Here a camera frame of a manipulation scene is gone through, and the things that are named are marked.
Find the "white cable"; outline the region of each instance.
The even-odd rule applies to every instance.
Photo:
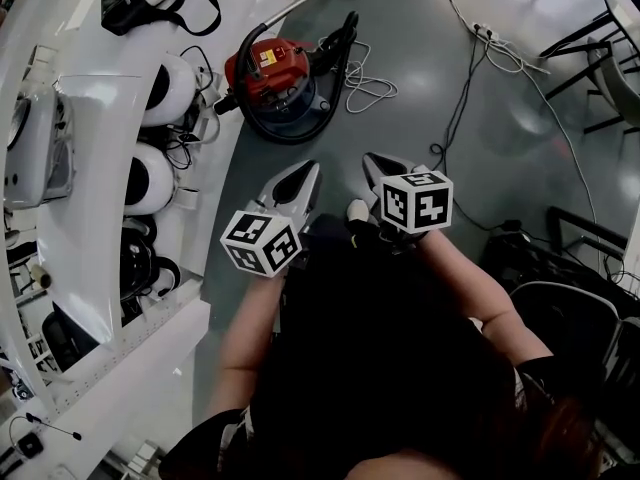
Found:
[[[319,49],[322,49],[321,45],[325,39],[326,37],[320,38],[320,41],[318,42]],[[371,54],[371,45],[368,45],[367,43],[363,43],[361,41],[354,41],[354,44],[363,46],[364,48],[366,48],[367,51],[364,54],[364,57],[362,60],[349,60],[349,62],[347,63],[347,67],[345,68],[346,77],[345,77],[344,85],[348,89],[351,89],[351,91],[349,92],[349,96],[347,96],[345,107],[347,109],[347,112],[349,112],[350,114],[361,114],[365,110],[370,109],[376,103],[384,99],[395,98],[398,95],[399,90],[398,90],[398,86],[393,82],[391,82],[390,80],[387,80],[385,78],[375,78],[371,76],[365,76],[364,65],[366,64],[367,59]],[[386,86],[387,90],[384,93],[379,93],[372,89],[364,89],[363,86],[367,84],[381,84]],[[353,109],[351,107],[351,98],[353,98],[353,96],[357,92],[363,92],[365,94],[368,94],[369,96],[373,96],[375,99],[369,102],[367,105],[365,105],[362,108]]]
[[[556,114],[555,109],[553,108],[553,106],[551,106],[551,103],[549,103],[549,101],[547,100],[547,98],[545,98],[544,93],[542,92],[542,90],[540,89],[540,87],[538,86],[538,84],[536,83],[536,81],[533,79],[533,77],[531,76],[531,74],[527,71],[526,68],[529,69],[533,69],[545,74],[550,74],[549,71],[546,71],[544,69],[538,68],[537,66],[534,66],[532,64],[530,64],[529,62],[527,62],[520,54],[517,53],[517,46],[515,44],[513,44],[510,41],[501,41],[498,39],[485,39],[482,36],[479,36],[476,32],[476,30],[471,27],[469,25],[469,22],[467,22],[467,20],[464,18],[464,16],[462,16],[462,13],[460,12],[460,9],[458,8],[458,6],[456,5],[456,3],[454,2],[454,0],[449,0],[449,3],[451,4],[451,7],[453,8],[453,10],[455,11],[455,13],[457,14],[458,18],[460,19],[460,21],[462,21],[462,23],[464,24],[464,26],[467,28],[467,30],[469,32],[471,32],[472,34],[474,34],[475,36],[477,36],[479,39],[481,39],[489,49],[500,53],[502,55],[505,55],[506,57],[510,58],[515,64],[516,66],[518,66],[518,69],[515,70],[510,70],[505,68],[504,66],[500,66],[499,64],[497,64],[494,59],[491,58],[490,55],[487,54],[487,58],[489,59],[489,62],[491,62],[491,64],[493,64],[496,68],[500,69],[501,71],[504,71],[506,73],[509,74],[516,74],[516,73],[524,73],[527,78],[529,78],[529,80],[531,80],[531,83],[533,83],[534,87],[536,88],[536,90],[538,91],[538,94],[540,94],[540,97],[542,98],[542,101],[545,102],[545,104],[547,105],[547,107],[549,108],[549,110],[551,111],[551,114],[553,115],[558,127],[560,128],[560,131],[562,132],[562,135],[564,135],[564,138],[569,146],[569,150],[571,151],[571,156],[573,157],[573,162],[576,166],[576,170],[578,171],[578,175],[580,177],[580,181],[582,183],[582,185],[584,186],[585,192],[587,194],[587,199],[589,201],[589,207],[591,209],[591,215],[593,217],[593,223],[597,224],[598,220],[596,218],[596,209],[595,206],[593,204],[593,199],[591,197],[591,191],[589,190],[589,185],[587,184],[587,180],[584,177],[584,173],[582,172],[582,168],[580,167],[580,162],[578,161],[578,156],[576,154],[575,148],[573,147],[573,142],[571,141],[571,138],[569,137],[569,134],[567,133],[567,131],[564,129],[564,126],[562,126],[562,123],[560,122],[560,118],[558,117],[558,114]],[[513,45],[515,48],[515,52],[513,50],[511,50],[507,45]],[[556,51],[558,48],[561,48],[565,45],[564,44],[560,44],[558,45],[551,53],[553,53],[554,51]],[[600,265],[601,265],[601,253],[598,250],[598,273],[600,273]]]

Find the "human arm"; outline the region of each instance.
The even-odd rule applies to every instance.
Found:
[[[482,334],[514,366],[553,355],[524,325],[507,292],[440,231],[430,231],[420,240],[418,250],[435,275],[451,289],[463,314],[483,323]]]
[[[222,340],[210,416],[249,405],[269,349],[284,281],[283,271],[273,279],[254,277],[247,288]]]

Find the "black bag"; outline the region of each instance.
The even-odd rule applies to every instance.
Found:
[[[175,0],[168,9],[158,9],[146,0],[102,0],[102,26],[117,36],[123,36],[129,30],[140,25],[156,21],[170,21],[194,36],[206,36],[216,30],[222,21],[218,0],[209,0],[218,12],[216,19],[204,30],[194,32],[180,16],[178,11],[185,0]]]

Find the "white cube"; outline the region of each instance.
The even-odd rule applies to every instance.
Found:
[[[383,220],[410,234],[451,225],[453,182],[444,174],[402,174],[380,182]]]
[[[236,268],[273,277],[302,250],[289,217],[235,213],[220,239]]]

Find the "white device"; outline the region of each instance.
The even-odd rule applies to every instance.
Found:
[[[71,193],[72,135],[71,102],[52,87],[18,100],[5,169],[7,208],[35,208]]]
[[[196,90],[196,74],[189,63],[166,54],[153,84],[142,126],[164,126],[177,121],[189,110]]]
[[[151,215],[171,201],[174,192],[173,168],[162,151],[143,142],[136,143],[131,161],[125,215]]]
[[[438,171],[380,178],[381,217],[409,233],[451,225],[453,182]]]
[[[274,277],[302,250],[291,217],[238,211],[220,239],[236,268]]]

